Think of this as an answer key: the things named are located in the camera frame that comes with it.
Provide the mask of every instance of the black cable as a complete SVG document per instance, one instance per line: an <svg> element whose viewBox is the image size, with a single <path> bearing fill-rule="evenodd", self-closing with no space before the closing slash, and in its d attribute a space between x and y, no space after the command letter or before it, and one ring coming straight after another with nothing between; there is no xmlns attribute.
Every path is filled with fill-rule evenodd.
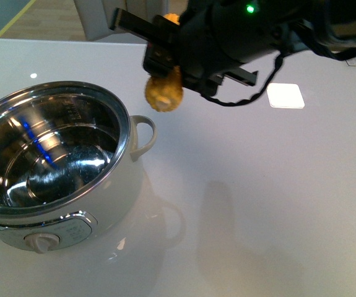
<svg viewBox="0 0 356 297"><path fill-rule="evenodd" d="M264 83L264 85L263 85L262 89L260 90L260 92L252 95L252 97L250 99L242 99L242 100L240 100L238 102L223 102L223 101L220 101L219 99L212 98L211 96L208 96L208 95L201 94L201 96L204 97L206 100L208 100L210 102L216 103L216 104L218 104L220 106L226 106L226 107L243 106L243 105L250 104L250 103L254 102L255 100L257 100L261 95L263 95L264 91L266 91L267 86L269 85L269 83L272 81L272 79L277 74L277 72L281 69L281 67L282 67L282 65L284 63L284 58L285 57L286 57L286 54L282 54L282 53L280 53L276 57L276 59L274 60L274 70L271 72L271 74L267 78L267 80Z"/></svg>

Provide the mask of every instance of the white table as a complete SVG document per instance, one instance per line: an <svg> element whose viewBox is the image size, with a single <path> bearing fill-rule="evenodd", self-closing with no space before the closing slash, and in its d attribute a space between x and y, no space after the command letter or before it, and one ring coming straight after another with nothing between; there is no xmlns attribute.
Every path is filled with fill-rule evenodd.
<svg viewBox="0 0 356 297"><path fill-rule="evenodd" d="M159 133L142 157L142 194L118 226L44 255L0 241L0 297L356 297L356 67L312 53L286 59L274 81L299 85L300 110L271 108L267 95L222 108L186 91L176 111L157 113L143 95L143 53L0 40L0 98L43 82L91 82ZM259 87L271 64L248 65L261 71ZM259 87L226 82L219 97Z"/></svg>

